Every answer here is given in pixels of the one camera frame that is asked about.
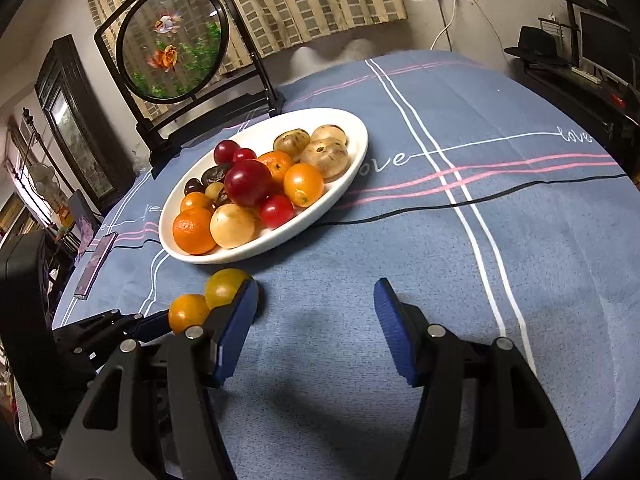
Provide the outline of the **orange mandarin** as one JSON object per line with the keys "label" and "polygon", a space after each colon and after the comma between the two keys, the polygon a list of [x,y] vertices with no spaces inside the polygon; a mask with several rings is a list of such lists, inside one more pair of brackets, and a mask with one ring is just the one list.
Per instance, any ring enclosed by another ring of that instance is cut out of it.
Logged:
{"label": "orange mandarin", "polygon": [[172,236],[180,249],[190,255],[205,255],[216,247],[210,234],[213,211],[192,208],[180,212],[172,222]]}

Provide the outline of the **orange citrus fruit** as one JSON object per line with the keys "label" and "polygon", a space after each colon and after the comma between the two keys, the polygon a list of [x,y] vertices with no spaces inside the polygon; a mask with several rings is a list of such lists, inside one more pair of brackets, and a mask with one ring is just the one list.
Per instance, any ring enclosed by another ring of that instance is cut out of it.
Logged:
{"label": "orange citrus fruit", "polygon": [[208,211],[213,211],[214,208],[214,202],[203,192],[191,192],[186,194],[180,203],[181,212],[191,209],[206,209]]}

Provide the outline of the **small yellow fruit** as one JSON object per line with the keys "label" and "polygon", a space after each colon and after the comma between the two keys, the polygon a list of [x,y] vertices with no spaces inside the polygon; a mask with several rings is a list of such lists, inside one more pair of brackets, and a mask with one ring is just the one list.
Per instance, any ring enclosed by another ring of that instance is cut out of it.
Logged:
{"label": "small yellow fruit", "polygon": [[212,203],[215,203],[218,193],[223,188],[224,188],[224,185],[221,182],[213,182],[207,185],[207,188],[205,189],[205,195]]}

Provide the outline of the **dark red plum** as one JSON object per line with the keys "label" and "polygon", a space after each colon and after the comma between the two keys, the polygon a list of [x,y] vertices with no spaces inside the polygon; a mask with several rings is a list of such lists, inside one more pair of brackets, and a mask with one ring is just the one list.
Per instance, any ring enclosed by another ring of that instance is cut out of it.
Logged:
{"label": "dark red plum", "polygon": [[272,190],[269,169],[257,159],[237,162],[224,179],[224,188],[233,203],[241,207],[259,206]]}

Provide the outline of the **red round tomato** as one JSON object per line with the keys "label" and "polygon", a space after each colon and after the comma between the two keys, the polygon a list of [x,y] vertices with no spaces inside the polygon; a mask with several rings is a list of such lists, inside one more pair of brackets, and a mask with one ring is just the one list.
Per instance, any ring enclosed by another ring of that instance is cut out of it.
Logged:
{"label": "red round tomato", "polygon": [[269,229],[277,229],[296,216],[294,205],[286,195],[268,197],[259,208],[262,224]]}

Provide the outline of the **small red tomato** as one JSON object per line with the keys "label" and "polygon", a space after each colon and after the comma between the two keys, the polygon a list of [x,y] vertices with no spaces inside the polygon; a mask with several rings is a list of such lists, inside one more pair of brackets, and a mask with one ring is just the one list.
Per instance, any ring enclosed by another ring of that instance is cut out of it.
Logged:
{"label": "small red tomato", "polygon": [[239,148],[236,150],[232,157],[232,162],[236,164],[237,162],[242,162],[243,160],[256,159],[256,153],[250,148]]}

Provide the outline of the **orange tangerine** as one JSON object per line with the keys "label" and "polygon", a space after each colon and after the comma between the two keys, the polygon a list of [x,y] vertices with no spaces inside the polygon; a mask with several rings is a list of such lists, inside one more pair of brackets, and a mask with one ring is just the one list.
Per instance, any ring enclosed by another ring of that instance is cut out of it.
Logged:
{"label": "orange tangerine", "polygon": [[282,151],[271,151],[262,154],[258,157],[258,160],[269,169],[276,185],[282,185],[286,173],[294,165],[292,157]]}

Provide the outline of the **small beige fruit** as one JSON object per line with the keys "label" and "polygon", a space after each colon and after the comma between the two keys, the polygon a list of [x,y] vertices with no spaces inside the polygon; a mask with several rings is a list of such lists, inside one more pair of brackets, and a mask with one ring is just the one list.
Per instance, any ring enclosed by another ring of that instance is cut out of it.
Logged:
{"label": "small beige fruit", "polygon": [[296,207],[307,208],[324,192],[322,174],[314,166],[302,162],[294,164],[283,178],[283,191]]}

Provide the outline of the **tan round fruit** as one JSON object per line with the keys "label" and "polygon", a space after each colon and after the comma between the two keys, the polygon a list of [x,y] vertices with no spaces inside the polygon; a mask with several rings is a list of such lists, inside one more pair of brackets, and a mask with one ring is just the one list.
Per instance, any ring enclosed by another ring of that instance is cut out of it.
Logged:
{"label": "tan round fruit", "polygon": [[304,129],[296,128],[277,136],[273,141],[273,149],[288,154],[294,162],[298,162],[309,143],[310,135]]}

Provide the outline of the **large beige round fruit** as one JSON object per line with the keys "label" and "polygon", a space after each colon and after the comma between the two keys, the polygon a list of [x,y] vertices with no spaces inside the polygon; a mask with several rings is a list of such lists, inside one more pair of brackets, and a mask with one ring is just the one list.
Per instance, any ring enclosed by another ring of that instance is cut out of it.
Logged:
{"label": "large beige round fruit", "polygon": [[318,169],[326,181],[339,177],[350,164],[345,144],[335,138],[310,142],[300,154],[300,161]]}

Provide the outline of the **carved dark brown fruit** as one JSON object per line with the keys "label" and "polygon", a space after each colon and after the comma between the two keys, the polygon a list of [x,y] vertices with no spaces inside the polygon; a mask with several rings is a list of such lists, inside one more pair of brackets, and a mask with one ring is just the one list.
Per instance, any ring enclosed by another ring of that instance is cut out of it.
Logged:
{"label": "carved dark brown fruit", "polygon": [[226,192],[226,190],[223,188],[217,195],[216,200],[215,200],[215,207],[218,208],[222,205],[228,204],[230,203],[231,200]]}

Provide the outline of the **purple smartphone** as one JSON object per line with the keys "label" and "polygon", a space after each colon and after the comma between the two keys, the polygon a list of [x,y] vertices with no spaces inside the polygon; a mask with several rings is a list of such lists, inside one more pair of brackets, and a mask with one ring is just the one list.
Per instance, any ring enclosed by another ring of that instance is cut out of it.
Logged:
{"label": "purple smartphone", "polygon": [[96,277],[98,276],[101,266],[111,252],[111,249],[117,240],[117,233],[110,233],[102,237],[102,240],[96,245],[96,250],[92,253],[92,256],[82,272],[81,277],[74,291],[74,297],[79,300],[86,300],[89,296],[89,292],[92,289]]}

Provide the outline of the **yellow green orange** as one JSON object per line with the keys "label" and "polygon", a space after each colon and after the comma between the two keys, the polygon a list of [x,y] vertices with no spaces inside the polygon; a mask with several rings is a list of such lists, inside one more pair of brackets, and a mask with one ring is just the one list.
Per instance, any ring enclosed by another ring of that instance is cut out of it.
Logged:
{"label": "yellow green orange", "polygon": [[253,277],[237,268],[217,271],[206,282],[204,296],[207,307],[213,310],[231,304],[241,285]]}

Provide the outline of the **dark framed painting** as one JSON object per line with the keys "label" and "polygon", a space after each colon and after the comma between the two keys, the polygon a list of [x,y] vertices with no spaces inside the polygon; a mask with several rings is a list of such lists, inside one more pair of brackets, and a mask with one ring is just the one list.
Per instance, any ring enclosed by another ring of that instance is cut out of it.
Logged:
{"label": "dark framed painting", "polygon": [[35,92],[67,165],[100,214],[107,214],[136,175],[91,87],[72,36],[53,41]]}

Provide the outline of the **blue striped tablecloth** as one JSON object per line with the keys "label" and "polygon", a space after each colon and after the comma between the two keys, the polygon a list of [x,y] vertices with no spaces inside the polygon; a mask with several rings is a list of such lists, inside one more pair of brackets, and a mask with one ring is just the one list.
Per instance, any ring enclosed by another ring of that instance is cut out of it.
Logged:
{"label": "blue striped tablecloth", "polygon": [[357,115],[369,149],[319,223],[244,262],[266,304],[214,394],[242,479],[389,479],[420,392],[373,307],[510,338],[592,471],[639,400],[639,193],[556,107],[462,56],[370,58],[283,90]]}

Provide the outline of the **round embroidered table screen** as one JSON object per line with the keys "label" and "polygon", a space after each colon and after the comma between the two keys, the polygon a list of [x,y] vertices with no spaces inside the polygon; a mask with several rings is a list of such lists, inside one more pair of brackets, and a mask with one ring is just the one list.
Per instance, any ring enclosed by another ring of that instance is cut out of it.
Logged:
{"label": "round embroidered table screen", "polygon": [[125,0],[94,42],[149,149],[154,176],[184,144],[254,110],[282,112],[234,0]]}

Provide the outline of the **black hat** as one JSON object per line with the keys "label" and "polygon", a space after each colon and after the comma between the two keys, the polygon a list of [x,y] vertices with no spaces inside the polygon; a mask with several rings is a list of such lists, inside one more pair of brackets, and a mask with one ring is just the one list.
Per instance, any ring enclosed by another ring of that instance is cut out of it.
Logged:
{"label": "black hat", "polygon": [[559,56],[553,36],[532,26],[522,26],[520,36],[518,36],[518,45],[507,47],[503,52],[529,63],[541,62],[557,66],[568,64],[565,58]]}

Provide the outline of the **computer monitor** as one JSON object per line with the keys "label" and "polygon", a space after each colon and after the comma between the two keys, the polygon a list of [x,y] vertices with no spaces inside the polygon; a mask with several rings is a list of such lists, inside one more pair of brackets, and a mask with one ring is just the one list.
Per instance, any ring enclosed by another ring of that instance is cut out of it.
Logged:
{"label": "computer monitor", "polygon": [[630,30],[606,16],[578,11],[580,58],[622,84],[636,84],[639,47]]}

